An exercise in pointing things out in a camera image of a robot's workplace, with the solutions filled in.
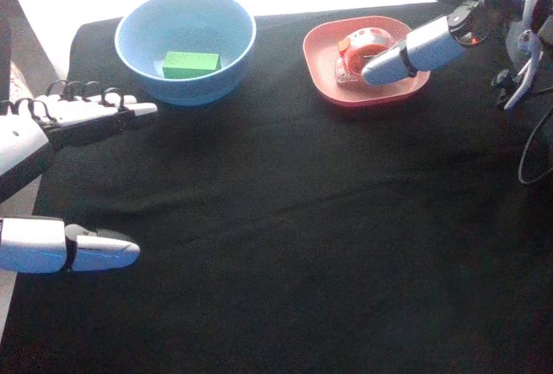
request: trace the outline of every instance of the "pink plate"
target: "pink plate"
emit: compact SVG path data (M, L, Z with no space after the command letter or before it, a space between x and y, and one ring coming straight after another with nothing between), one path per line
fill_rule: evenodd
M429 81L430 72L419 72L414 78L383 86L338 86L334 76L336 59L340 57L338 41L365 27L386 30L394 40L402 40L411 29L389 17L369 16L327 22L311 30L303 41L303 52L313 82L322 96L346 107L382 105L405 100Z

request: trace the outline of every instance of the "black tablecloth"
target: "black tablecloth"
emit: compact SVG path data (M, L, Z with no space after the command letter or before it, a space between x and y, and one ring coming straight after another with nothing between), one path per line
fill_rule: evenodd
M1 372L543 368L551 191L517 182L530 131L494 108L500 44L408 104L353 112L318 96L303 59L319 23L416 26L444 10L259 18L252 73L224 101L161 105L148 130L64 149L35 213L122 231L142 255L111 273L19 275ZM117 23L81 28L69 78L148 100L115 55Z

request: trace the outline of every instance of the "rectangular block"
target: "rectangular block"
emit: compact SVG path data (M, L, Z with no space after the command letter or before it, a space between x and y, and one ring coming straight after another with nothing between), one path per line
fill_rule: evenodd
M190 79L213 73L221 68L216 53L167 52L163 62L166 79Z

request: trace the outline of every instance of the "blue bowl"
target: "blue bowl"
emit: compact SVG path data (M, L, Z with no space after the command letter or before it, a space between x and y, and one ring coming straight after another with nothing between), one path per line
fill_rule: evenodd
M144 88L180 106L209 104L245 77L256 38L256 22L234 0L149 0L126 16L115 33L115 49ZM217 53L221 69L191 79L165 79L168 51Z

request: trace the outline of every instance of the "green block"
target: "green block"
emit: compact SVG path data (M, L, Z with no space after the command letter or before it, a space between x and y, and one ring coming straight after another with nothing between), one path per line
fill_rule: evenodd
M221 68L216 53L167 52L163 62L166 79L190 79L213 73Z

